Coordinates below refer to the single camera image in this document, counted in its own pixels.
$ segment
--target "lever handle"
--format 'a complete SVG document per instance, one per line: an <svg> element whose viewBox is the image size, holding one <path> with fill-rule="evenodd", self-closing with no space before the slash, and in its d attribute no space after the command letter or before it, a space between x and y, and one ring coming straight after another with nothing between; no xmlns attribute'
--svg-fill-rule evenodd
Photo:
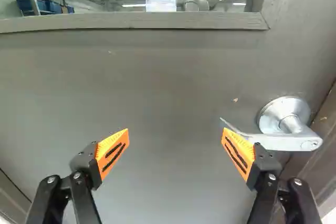
<svg viewBox="0 0 336 224"><path fill-rule="evenodd" d="M310 116L308 104L298 97L280 97L268 103L258 115L257 123L264 134L248 134L220 118L232 131L251 143L260 143L274 151L313 151L323 140L306 126Z"/></svg>

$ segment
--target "screw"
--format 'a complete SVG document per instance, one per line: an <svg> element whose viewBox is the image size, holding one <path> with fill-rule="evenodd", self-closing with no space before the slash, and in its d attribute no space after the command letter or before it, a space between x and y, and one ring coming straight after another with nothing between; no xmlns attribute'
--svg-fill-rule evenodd
<svg viewBox="0 0 336 224"><path fill-rule="evenodd" d="M277 179L276 176L272 173L268 174L268 177L269 177L270 180L276 180Z"/></svg>
<svg viewBox="0 0 336 224"><path fill-rule="evenodd" d="M294 183L297 184L298 186L302 186L302 181L299 180L298 178L294 179Z"/></svg>
<svg viewBox="0 0 336 224"><path fill-rule="evenodd" d="M77 179L77 178L79 178L80 177L80 173L75 173L74 174L74 179Z"/></svg>
<svg viewBox="0 0 336 224"><path fill-rule="evenodd" d="M55 181L55 176L51 176L51 177L48 178L47 183L48 183L48 184L51 184L51 183L54 182L54 181Z"/></svg>

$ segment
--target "black bracket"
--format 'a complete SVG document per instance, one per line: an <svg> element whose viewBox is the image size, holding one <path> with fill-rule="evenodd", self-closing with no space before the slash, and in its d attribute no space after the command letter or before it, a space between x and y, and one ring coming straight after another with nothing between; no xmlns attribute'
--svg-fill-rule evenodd
<svg viewBox="0 0 336 224"><path fill-rule="evenodd" d="M58 175L46 177L37 188L26 224L61 224L69 200L78 224L101 224L91 189L83 172L62 179Z"/></svg>
<svg viewBox="0 0 336 224"><path fill-rule="evenodd" d="M277 199L285 212L286 224L322 224L317 205L306 181L291 178L286 182L272 173L260 177L247 224L269 224Z"/></svg>

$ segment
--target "blue container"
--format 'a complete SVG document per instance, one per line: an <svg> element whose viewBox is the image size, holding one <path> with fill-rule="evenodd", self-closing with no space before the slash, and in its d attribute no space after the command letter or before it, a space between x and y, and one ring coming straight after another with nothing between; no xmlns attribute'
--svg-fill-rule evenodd
<svg viewBox="0 0 336 224"><path fill-rule="evenodd" d="M46 10L52 13L62 13L62 7L60 4L52 0L40 0L46 5Z"/></svg>
<svg viewBox="0 0 336 224"><path fill-rule="evenodd" d="M67 6L68 13L75 13L75 9L71 6Z"/></svg>
<svg viewBox="0 0 336 224"><path fill-rule="evenodd" d="M30 0L16 0L16 3L18 5L19 9L23 13L33 10L33 7L32 7L32 4L31 4ZM46 10L46 5L45 5L44 1L38 0L37 5L38 5L38 8L40 10Z"/></svg>

